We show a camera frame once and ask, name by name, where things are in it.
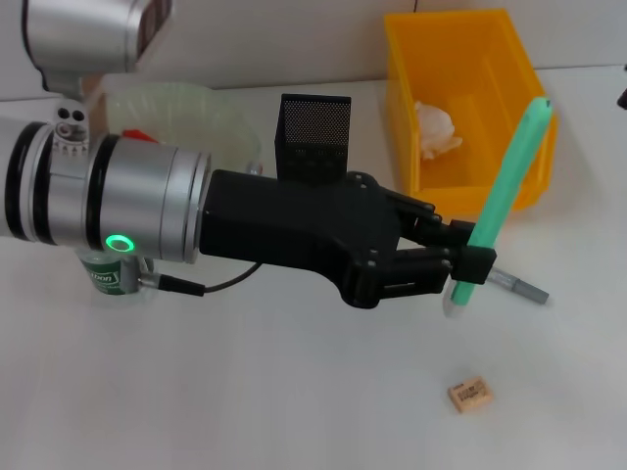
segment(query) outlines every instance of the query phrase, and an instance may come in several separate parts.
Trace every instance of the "yellow plastic bin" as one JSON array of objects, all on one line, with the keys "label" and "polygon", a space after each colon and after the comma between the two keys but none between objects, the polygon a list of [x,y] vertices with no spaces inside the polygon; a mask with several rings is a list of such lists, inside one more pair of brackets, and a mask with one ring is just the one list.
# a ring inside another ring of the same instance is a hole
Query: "yellow plastic bin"
[{"label": "yellow plastic bin", "polygon": [[[403,191],[443,215],[481,211],[529,102],[545,92],[505,10],[387,15],[386,111]],[[460,147],[420,158],[415,102],[451,115]],[[556,120],[525,178],[515,209],[549,187]]]}]

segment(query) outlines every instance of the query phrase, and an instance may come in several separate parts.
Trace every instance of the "eraser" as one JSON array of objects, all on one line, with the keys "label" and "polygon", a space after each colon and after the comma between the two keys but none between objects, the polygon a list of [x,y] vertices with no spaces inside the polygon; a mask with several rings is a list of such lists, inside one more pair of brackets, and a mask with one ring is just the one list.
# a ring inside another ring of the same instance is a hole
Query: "eraser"
[{"label": "eraser", "polygon": [[492,401],[494,397],[488,384],[481,377],[464,380],[449,388],[449,397],[460,413]]}]

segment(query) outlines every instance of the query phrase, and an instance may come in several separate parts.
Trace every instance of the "green led ring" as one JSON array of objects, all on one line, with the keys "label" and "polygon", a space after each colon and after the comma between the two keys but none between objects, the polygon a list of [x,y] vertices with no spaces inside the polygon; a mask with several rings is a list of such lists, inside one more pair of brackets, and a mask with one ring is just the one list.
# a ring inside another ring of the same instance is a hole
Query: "green led ring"
[{"label": "green led ring", "polygon": [[[109,248],[120,253],[132,252],[135,249],[135,244],[133,243],[133,241],[128,237],[124,237],[123,235],[110,235],[109,237],[107,237],[107,240],[105,240],[105,243]],[[126,245],[126,248],[122,249],[115,246],[121,243],[124,243]]]}]

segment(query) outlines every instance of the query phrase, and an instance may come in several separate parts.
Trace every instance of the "cable connector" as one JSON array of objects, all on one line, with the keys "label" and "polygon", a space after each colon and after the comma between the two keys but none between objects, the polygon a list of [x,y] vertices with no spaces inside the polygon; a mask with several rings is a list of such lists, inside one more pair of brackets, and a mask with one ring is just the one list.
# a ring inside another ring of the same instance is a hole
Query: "cable connector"
[{"label": "cable connector", "polygon": [[186,296],[205,296],[205,286],[164,274],[145,274],[141,277],[144,287],[165,292],[176,292]]}]

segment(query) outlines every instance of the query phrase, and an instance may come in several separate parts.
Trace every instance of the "red object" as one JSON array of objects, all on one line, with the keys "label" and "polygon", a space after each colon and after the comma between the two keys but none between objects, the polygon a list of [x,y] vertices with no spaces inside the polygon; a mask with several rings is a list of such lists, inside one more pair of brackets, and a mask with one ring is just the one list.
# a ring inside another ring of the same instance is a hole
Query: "red object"
[{"label": "red object", "polygon": [[154,142],[156,144],[159,143],[158,140],[153,139],[150,135],[145,134],[138,129],[125,130],[121,135],[122,137],[128,137],[129,139],[144,140],[146,142]]}]

